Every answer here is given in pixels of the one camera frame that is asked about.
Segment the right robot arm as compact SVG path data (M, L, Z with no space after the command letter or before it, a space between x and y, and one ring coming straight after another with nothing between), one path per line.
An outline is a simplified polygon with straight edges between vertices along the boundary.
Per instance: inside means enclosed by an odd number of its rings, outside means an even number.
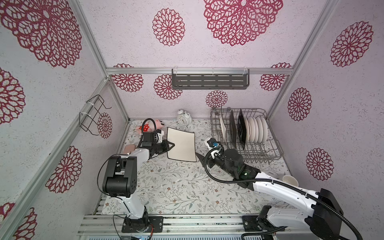
M264 206L257 217L258 227L264 233L293 227L309 229L322 240L340 239L344 212L332 192L306 190L273 178L245 164L237 150L224 149L214 138L206 139L205 145L209 151L205 156L197 154L197 157L212 180L270 195L297 209L285 211Z

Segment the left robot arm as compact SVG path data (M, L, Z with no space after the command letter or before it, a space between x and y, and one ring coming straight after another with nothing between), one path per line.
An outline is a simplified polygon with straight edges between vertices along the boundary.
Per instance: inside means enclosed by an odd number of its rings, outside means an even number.
M138 170L152 157L162 155L175 146L167 140L157 144L145 144L128 155L115 154L105 164L106 171L99 190L111 198L119 200L127 209L127 218L139 220L147 214L146 207L135 195L138 184Z

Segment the pink plush toy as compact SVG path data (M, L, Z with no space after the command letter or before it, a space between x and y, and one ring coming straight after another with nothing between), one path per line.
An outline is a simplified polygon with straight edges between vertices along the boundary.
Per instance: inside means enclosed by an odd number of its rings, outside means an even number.
M152 121L147 121L144 124L143 132L153 132L155 128L157 130L161 130L164 126L165 124L163 123L163 121L160 121L160 120L155 120L155 124Z

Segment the black square plate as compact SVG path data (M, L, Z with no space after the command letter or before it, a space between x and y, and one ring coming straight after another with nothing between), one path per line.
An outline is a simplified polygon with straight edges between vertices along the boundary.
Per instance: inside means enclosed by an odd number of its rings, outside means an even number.
M233 149L235 149L237 147L237 127L235 123L233 110L231 110L231 113L230 113L230 135L231 135L231 143L232 143Z
M246 126L244 122L244 114L242 109L240 109L239 112L239 117L238 117L238 132L239 132L239 138L240 138L240 143L243 149L245 149L246 143Z

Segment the white alarm clock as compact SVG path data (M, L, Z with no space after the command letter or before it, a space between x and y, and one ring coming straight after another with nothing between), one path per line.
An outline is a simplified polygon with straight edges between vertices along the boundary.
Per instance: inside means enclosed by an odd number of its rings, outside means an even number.
M192 117L189 112L180 109L178 110L177 121L182 126L188 126L192 123Z

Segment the white round plate one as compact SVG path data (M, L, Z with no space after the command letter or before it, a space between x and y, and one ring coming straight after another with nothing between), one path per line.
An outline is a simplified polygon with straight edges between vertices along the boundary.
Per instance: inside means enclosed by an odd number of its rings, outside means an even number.
M249 142L249 139L250 139L250 126L249 126L248 119L246 117L244 117L244 122L245 122L245 126L246 126L246 140L245 140L245 143L247 144Z

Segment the white round plate three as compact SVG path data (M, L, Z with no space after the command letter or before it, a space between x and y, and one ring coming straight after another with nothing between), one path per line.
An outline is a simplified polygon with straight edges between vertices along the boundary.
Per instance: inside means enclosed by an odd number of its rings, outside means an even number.
M255 118L255 128L256 128L255 142L261 143L263 140L263 126L262 126L262 121L260 117Z

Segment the white round plate four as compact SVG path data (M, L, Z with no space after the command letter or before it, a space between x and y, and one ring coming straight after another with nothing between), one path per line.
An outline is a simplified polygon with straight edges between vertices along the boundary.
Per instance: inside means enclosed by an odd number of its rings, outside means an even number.
M262 122L262 128L263 128L262 143L266 143L267 139L268 139L268 125L267 125L267 121L264 117L261 117L261 122Z

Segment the white ceramic mug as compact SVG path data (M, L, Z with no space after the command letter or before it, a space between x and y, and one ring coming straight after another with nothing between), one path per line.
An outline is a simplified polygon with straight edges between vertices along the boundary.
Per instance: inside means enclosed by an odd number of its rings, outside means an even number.
M286 184L292 185L294 187L298 187L299 183L296 178L290 175L285 175L282 177L282 181Z

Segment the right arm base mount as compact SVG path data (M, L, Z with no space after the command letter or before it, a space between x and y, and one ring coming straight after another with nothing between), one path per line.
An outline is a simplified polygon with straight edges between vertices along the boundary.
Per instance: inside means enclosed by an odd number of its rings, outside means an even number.
M280 228L280 226L275 226L268 220L268 213L271 208L271 206L263 206L258 215L242 216L245 232L271 232Z

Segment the grey wall shelf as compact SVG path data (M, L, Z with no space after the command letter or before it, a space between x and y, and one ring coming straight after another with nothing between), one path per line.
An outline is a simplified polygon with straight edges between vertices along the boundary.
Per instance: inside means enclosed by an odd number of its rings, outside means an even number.
M172 69L174 90L246 90L250 75L243 74L179 74Z

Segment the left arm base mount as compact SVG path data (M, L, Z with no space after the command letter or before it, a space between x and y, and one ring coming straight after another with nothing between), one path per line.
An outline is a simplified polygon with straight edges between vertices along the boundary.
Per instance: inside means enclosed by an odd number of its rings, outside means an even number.
M138 220L132 220L125 217L122 227L122 233L161 233L163 231L164 217L144 216Z

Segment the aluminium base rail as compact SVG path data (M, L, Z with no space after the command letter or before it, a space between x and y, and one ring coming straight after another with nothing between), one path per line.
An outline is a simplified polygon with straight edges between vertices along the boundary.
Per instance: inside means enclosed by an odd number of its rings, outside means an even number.
M149 215L154 235L230 235L256 232L257 216L242 214ZM78 237L141 234L128 227L122 215L85 215Z

